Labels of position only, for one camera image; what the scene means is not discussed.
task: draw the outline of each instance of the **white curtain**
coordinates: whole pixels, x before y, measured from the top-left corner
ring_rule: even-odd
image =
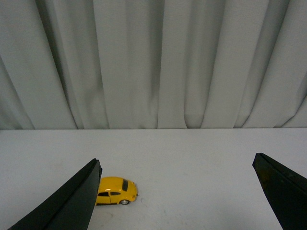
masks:
[[[0,129],[307,127],[306,0],[0,3]]]

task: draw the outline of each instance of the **car wheel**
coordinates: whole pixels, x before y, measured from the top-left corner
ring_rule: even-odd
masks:
[[[121,203],[122,205],[127,205],[127,204],[130,203],[130,201],[128,201],[128,200],[122,200],[120,203]]]

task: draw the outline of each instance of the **white surface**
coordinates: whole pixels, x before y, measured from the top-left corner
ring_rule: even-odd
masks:
[[[0,131],[0,229],[97,158],[140,195],[95,207],[89,230],[281,230],[252,162],[264,152],[307,177],[306,139],[307,129]]]

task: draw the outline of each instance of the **toy car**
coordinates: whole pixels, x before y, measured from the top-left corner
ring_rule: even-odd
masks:
[[[138,189],[134,182],[121,177],[103,177],[100,180],[96,205],[122,204],[135,201]]]

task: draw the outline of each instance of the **car window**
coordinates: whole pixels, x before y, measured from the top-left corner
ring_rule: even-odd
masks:
[[[109,193],[108,192],[99,193],[98,196],[109,196]]]
[[[120,195],[118,192],[111,192],[111,196]]]
[[[123,179],[123,190],[127,191],[128,190],[128,181]]]

